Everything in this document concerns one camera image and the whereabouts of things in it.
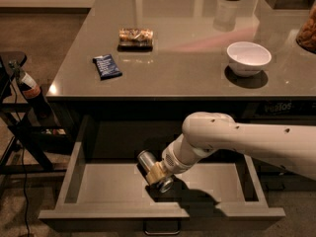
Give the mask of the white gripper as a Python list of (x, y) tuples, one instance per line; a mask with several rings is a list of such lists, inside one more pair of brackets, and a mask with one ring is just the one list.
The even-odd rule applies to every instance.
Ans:
[(167, 179), (171, 174), (181, 174), (188, 171), (191, 165), (182, 163), (175, 155), (174, 144), (171, 143), (162, 152), (162, 162), (156, 162), (146, 175), (149, 185), (157, 184)]

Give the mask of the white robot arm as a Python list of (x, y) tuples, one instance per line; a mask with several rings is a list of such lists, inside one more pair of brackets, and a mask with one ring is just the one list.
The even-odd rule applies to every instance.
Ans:
[(226, 114), (198, 112), (186, 117), (181, 135), (164, 149), (146, 180), (153, 185), (184, 173), (222, 149), (316, 179), (315, 126), (239, 123)]

